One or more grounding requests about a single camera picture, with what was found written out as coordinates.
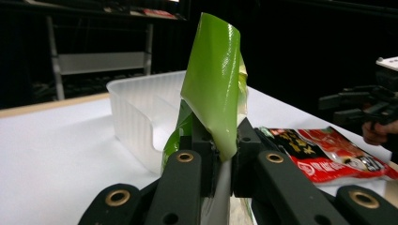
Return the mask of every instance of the red packaging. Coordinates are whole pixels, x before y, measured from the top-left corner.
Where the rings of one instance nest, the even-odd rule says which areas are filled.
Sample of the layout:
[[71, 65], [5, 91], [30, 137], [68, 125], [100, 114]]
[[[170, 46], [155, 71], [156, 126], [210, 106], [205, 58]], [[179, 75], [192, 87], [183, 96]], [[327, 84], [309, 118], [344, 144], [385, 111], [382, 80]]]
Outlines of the red packaging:
[[346, 184], [346, 178], [350, 178], [351, 183], [370, 178], [398, 179], [397, 171], [357, 147], [333, 127], [258, 129], [315, 184], [336, 184], [339, 180]]

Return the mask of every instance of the green plastic bag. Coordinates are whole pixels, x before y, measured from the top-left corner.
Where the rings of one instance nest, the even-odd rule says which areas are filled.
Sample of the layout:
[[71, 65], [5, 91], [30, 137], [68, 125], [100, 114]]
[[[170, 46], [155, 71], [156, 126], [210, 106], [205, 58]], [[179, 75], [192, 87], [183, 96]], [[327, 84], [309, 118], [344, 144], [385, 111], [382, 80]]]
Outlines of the green plastic bag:
[[212, 135], [221, 161], [236, 153], [237, 125], [247, 114], [246, 79], [240, 33], [231, 24], [202, 13], [181, 89], [189, 107], [181, 104], [176, 130], [164, 147], [163, 167], [177, 151], [179, 137], [190, 135], [192, 113]]

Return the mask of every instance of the snack package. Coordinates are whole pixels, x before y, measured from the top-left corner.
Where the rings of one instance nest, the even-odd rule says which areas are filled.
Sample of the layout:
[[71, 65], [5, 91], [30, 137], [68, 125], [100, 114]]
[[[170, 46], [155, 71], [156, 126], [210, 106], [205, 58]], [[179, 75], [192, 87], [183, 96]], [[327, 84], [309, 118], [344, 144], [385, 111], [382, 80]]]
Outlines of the snack package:
[[315, 185], [354, 184], [371, 178], [398, 179], [397, 171], [333, 127], [256, 129], [260, 138], [272, 141], [290, 156]]

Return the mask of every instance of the white table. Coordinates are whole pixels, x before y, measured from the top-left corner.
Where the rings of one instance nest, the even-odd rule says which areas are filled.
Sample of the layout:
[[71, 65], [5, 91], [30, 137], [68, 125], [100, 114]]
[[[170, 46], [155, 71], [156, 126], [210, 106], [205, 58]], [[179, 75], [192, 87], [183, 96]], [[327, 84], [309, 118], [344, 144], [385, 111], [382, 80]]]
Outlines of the white table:
[[[117, 183], [143, 188], [159, 178], [116, 138], [108, 96], [91, 98], [0, 111], [0, 223], [77, 224], [104, 188]], [[251, 88], [248, 111], [254, 127], [330, 125]], [[374, 156], [390, 160], [384, 148], [334, 127]], [[396, 181], [360, 185], [398, 205]], [[333, 195], [336, 189], [324, 188]]]

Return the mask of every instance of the translucent plastic bin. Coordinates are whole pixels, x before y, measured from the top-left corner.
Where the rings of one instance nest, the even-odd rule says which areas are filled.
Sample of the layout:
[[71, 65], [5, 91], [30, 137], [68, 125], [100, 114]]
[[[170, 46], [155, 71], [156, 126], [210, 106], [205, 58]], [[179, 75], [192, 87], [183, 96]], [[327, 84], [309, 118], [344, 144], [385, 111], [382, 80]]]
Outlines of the translucent plastic bin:
[[185, 70], [107, 84], [116, 137], [157, 174], [163, 147], [176, 128], [184, 77]]

